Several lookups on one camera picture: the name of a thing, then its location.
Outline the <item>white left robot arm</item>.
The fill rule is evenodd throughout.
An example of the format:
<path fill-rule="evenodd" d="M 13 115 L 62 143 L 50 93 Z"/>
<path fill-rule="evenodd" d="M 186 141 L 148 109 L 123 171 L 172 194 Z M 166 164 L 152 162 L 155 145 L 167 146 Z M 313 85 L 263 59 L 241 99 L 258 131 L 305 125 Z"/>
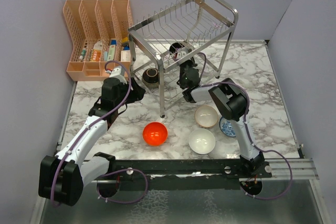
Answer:
<path fill-rule="evenodd" d="M 96 178 L 115 175 L 115 157 L 96 154 L 85 158 L 119 116 L 119 108 L 143 99 L 145 90 L 131 77 L 128 69 L 116 62 L 103 82 L 101 96 L 90 109 L 88 117 L 75 137 L 55 156 L 45 156 L 40 164 L 38 194 L 52 204 L 75 205 L 83 189 Z"/>

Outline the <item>dark patterned cream-inside bowl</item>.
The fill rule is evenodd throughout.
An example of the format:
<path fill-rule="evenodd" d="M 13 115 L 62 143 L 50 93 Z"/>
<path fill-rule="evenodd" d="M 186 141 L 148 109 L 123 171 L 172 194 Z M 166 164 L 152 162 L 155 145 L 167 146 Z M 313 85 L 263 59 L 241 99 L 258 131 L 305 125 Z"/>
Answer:
<path fill-rule="evenodd" d="M 142 82 L 149 89 L 159 87 L 159 72 L 156 68 L 148 68 L 142 74 Z"/>

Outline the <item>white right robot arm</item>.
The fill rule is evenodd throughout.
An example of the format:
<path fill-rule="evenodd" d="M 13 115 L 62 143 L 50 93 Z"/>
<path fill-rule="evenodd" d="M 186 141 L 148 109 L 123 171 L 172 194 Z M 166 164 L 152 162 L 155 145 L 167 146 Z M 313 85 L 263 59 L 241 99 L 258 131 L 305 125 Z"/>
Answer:
<path fill-rule="evenodd" d="M 247 114 L 250 100 L 247 92 L 232 79 L 200 85 L 199 70 L 194 68 L 191 60 L 180 65 L 177 84 L 183 89 L 186 102 L 196 103 L 212 100 L 222 117 L 228 120 L 236 134 L 240 149 L 241 171 L 246 177 L 259 173 L 264 155 L 254 147 L 254 138 L 248 124 Z"/>

